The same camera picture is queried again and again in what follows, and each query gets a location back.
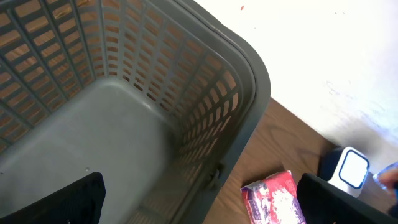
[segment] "black object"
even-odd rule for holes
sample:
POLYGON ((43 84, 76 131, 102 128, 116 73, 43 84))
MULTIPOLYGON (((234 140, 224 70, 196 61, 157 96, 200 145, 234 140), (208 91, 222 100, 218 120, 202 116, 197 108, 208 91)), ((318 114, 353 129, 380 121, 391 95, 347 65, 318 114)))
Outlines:
POLYGON ((393 207, 390 208, 388 214, 394 218, 398 218, 398 182, 394 183, 394 192, 396 194, 397 202, 393 207))
POLYGON ((313 174, 298 182, 297 199, 307 224, 398 223, 313 174))
POLYGON ((98 224, 105 199, 102 175, 94 172, 0 219, 1 224, 98 224))
POLYGON ((322 157, 318 168, 318 176, 320 178, 329 181, 333 177, 343 150, 343 147, 339 147, 322 157))

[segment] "red snack package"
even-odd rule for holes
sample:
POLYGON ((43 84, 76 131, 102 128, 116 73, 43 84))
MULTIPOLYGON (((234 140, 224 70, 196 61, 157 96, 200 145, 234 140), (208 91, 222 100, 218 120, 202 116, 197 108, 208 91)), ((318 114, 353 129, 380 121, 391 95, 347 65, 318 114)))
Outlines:
POLYGON ((305 224, 290 171, 241 188, 252 224, 305 224))

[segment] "white wall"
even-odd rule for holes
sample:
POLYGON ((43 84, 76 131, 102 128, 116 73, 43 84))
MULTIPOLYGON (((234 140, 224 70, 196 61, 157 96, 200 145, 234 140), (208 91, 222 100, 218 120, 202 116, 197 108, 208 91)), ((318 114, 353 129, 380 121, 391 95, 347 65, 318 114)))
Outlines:
POLYGON ((398 161, 398 1, 196 1, 257 50, 279 103, 373 173, 398 161))

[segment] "gray plastic basket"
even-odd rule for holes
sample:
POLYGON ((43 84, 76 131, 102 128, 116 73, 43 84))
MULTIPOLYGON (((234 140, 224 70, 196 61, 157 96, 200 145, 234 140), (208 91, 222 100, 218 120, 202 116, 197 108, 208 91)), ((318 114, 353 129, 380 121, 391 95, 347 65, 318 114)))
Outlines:
POLYGON ((100 223, 200 223, 269 97, 193 1, 2 1, 0 217, 98 171, 100 223))

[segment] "basket bottom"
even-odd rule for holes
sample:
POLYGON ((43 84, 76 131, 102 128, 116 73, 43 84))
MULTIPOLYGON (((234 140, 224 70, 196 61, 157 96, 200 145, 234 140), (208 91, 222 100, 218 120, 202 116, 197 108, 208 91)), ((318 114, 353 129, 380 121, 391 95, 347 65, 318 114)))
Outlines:
POLYGON ((173 124, 136 91, 98 80, 1 154, 0 217, 97 171, 100 223, 125 223, 178 145, 173 124))

